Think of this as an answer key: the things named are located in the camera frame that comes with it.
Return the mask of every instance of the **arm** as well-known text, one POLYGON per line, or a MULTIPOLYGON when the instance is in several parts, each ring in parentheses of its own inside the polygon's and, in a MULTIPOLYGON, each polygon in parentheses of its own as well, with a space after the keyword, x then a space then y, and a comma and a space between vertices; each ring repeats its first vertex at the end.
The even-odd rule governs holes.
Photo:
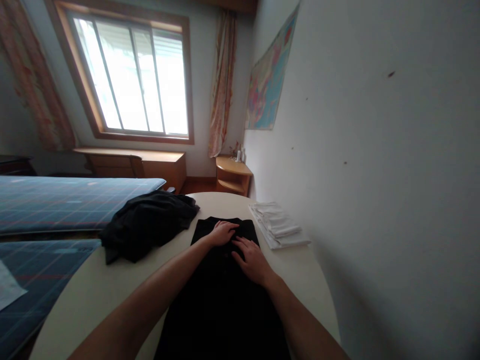
POLYGON ((233 258, 245 275, 263 286, 270 295, 296 357, 299 360, 347 360, 348 356, 340 345, 272 270, 260 247, 244 237, 236 238, 238 241, 233 243, 243 252, 245 261, 236 252, 232 252, 233 258))
POLYGON ((205 255, 226 244, 237 227, 219 221, 210 234, 166 262, 113 310, 69 359, 134 359, 205 255))

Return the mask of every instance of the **curtain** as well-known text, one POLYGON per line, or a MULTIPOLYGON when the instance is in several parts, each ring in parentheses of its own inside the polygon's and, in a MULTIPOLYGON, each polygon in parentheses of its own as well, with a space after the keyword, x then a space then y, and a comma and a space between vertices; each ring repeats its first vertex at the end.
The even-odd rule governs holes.
POLYGON ((47 63, 20 0, 0 0, 0 49, 16 80, 16 93, 30 108, 42 146, 75 147, 75 135, 47 63))
POLYGON ((220 154, 227 136, 236 49, 237 14, 234 11, 222 10, 218 20, 215 68, 211 92, 210 137, 208 141, 208 156, 210 158, 220 154))

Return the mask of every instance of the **black cloth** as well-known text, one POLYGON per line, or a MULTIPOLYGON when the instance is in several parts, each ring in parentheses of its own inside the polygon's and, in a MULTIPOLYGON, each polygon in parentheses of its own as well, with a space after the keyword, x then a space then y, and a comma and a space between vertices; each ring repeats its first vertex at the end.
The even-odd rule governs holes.
POLYGON ((107 265, 118 257, 136 263, 188 229, 199 209, 193 198, 163 190, 128 200, 99 234, 107 265))
MULTIPOLYGON (((217 221, 198 220, 194 244, 217 221)), ((259 243, 251 220, 238 236, 259 243)), ((243 254, 233 243, 213 248, 170 305, 155 359, 290 359, 280 318, 269 295, 250 281, 232 257, 243 254)))

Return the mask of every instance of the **forearm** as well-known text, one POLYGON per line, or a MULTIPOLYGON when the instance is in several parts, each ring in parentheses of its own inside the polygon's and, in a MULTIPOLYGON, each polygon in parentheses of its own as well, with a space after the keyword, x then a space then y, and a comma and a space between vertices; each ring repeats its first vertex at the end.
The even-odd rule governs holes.
POLYGON ((278 275, 265 284, 298 360, 348 359, 323 325, 297 299, 278 275))
POLYGON ((82 342, 70 359, 134 359, 212 245, 202 238, 170 259, 82 342))

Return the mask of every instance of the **wooden nightstand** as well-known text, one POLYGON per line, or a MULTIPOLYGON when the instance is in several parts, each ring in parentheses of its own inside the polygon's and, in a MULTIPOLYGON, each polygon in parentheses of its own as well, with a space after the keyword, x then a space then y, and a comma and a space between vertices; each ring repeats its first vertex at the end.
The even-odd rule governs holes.
POLYGON ((252 172, 243 162, 235 162, 229 156, 216 158, 216 190, 248 197, 252 172))
POLYGON ((29 156, 0 155, 0 175, 37 176, 29 156))

